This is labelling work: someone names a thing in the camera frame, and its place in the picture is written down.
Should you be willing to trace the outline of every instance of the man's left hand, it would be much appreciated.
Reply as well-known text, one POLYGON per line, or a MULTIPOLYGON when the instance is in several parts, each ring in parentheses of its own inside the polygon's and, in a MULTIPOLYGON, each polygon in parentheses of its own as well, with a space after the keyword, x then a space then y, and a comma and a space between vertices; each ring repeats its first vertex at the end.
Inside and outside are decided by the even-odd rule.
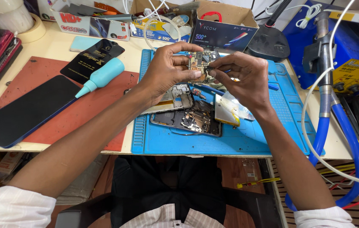
POLYGON ((183 41, 158 48, 146 74, 136 86, 150 94, 151 106, 158 104, 164 93, 173 85, 202 76, 199 70, 188 70, 187 56, 173 56, 174 53, 181 51, 202 52, 203 48, 183 41))

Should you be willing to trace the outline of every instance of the wooden floor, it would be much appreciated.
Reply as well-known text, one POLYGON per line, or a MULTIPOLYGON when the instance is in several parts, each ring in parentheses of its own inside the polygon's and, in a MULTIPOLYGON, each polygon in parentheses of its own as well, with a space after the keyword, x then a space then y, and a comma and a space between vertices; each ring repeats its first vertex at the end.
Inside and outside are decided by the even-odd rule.
MULTIPOLYGON (((112 186, 112 176, 113 176, 113 166, 114 161, 117 155, 110 155, 108 161, 104 167, 103 172, 101 173, 95 187, 94 191, 91 194, 91 198, 102 195, 104 193, 108 193, 111 191, 112 186)), ((256 173, 258 174, 258 179, 261 179, 261 173, 258 168, 257 159, 252 159, 255 162, 256 173)), ((217 158, 217 166, 222 169, 223 175, 223 187, 231 187, 237 188, 237 183, 246 182, 247 177, 246 173, 243 170, 242 159, 241 158, 228 158, 228 157, 218 157, 217 158)), ((246 187, 244 186, 242 190, 253 191, 257 193, 264 193, 264 188, 262 185, 256 185, 254 187, 246 187)), ((54 228, 55 220, 57 218, 57 214, 69 208, 70 205, 66 206, 55 206, 53 213, 51 214, 51 223, 47 226, 47 228, 54 228)), ((254 228, 254 222, 251 216, 240 209, 234 208, 232 206, 227 206, 226 218, 224 220, 224 226, 226 228, 254 228)), ((98 220, 96 220, 90 228, 110 228, 111 220, 109 217, 109 213, 102 216, 98 220)))

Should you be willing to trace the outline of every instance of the hand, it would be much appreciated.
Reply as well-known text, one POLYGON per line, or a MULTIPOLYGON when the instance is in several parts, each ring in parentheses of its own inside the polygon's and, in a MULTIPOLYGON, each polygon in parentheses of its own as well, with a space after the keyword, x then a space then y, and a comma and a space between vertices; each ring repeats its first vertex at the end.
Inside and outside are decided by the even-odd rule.
POLYGON ((273 111, 268 93, 268 62, 241 52, 219 58, 210 64, 209 75, 256 117, 273 111))
POLYGON ((150 107, 160 102, 165 92, 173 85, 202 76, 201 71, 188 70, 187 56, 173 56, 181 51, 202 52, 203 48, 183 41, 158 48, 145 75, 136 86, 150 94, 150 107))

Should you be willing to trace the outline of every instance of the masking tape roll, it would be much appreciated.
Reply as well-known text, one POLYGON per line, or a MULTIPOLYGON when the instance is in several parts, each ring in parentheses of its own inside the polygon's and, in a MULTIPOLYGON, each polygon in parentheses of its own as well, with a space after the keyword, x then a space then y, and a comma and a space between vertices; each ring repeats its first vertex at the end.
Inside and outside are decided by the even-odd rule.
POLYGON ((22 43, 30 43, 37 41, 38 39, 42 38, 46 33, 46 28, 42 20, 40 20, 40 18, 33 13, 30 13, 30 15, 35 21, 35 25, 29 31, 16 35, 16 37, 21 39, 22 43))

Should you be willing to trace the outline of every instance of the shirt sleeve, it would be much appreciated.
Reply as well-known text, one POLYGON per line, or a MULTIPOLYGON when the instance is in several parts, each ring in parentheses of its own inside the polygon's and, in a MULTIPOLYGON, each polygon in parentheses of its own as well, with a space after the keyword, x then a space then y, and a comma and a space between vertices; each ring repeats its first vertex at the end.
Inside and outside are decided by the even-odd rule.
POLYGON ((0 187, 0 228, 45 228, 55 199, 12 186, 0 187))
POLYGON ((351 216, 341 207, 295 211, 296 228, 355 228, 351 216))

